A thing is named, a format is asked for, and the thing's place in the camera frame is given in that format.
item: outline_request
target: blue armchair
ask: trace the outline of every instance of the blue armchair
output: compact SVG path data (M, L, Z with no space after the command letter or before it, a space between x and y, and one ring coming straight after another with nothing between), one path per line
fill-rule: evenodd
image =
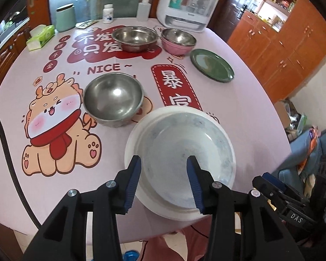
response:
M320 157L326 154L326 130L322 132L322 135L317 141L317 146L309 155L307 163L300 175L297 173L296 166L307 158L310 147L309 130L305 131L295 141L293 141L290 144L290 147L292 151L291 155L272 173L272 175L303 194L303 181L309 175L317 173Z

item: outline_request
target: metal bowl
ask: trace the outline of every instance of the metal bowl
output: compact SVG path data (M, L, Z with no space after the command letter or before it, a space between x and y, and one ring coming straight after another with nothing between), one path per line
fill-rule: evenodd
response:
M111 36L127 52L146 51L158 40L157 32L142 26L122 27L112 32Z
M186 47L193 47L197 43L197 40L193 37L192 34L189 34L186 31L176 29L176 28L167 28L163 30L162 38L176 45L181 45Z
M107 73L92 80L84 90L87 113L100 124L119 127L130 122L143 103L140 82L124 73Z

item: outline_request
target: white bowl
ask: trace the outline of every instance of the white bowl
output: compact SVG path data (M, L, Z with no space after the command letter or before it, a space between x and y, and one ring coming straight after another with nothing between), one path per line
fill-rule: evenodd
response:
M163 107L146 115L127 141L126 166L136 154L142 161L136 196L152 212L169 219L192 221L202 216L186 172L190 155L214 180L230 188L234 183L235 154L226 132L209 115L191 107Z

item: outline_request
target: plate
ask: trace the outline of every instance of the plate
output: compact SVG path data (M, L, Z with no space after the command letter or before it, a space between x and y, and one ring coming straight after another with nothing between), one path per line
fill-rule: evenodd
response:
M235 155L226 132L209 115L191 107L163 107L146 115L129 136L125 166L135 154L142 160L136 196L165 218L192 221L202 217L186 172L190 155L215 180L230 188L234 183Z
M190 57L193 65L207 77L219 82L234 79L232 67L219 55L205 49L195 49Z

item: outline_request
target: red scarf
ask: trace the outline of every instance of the red scarf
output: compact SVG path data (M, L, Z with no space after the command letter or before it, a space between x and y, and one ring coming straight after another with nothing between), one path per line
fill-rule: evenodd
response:
M81 115L77 109L65 120L44 133L32 138L30 143L35 147L50 145L50 154L53 160L61 159L72 142L72 138L66 132L76 123Z

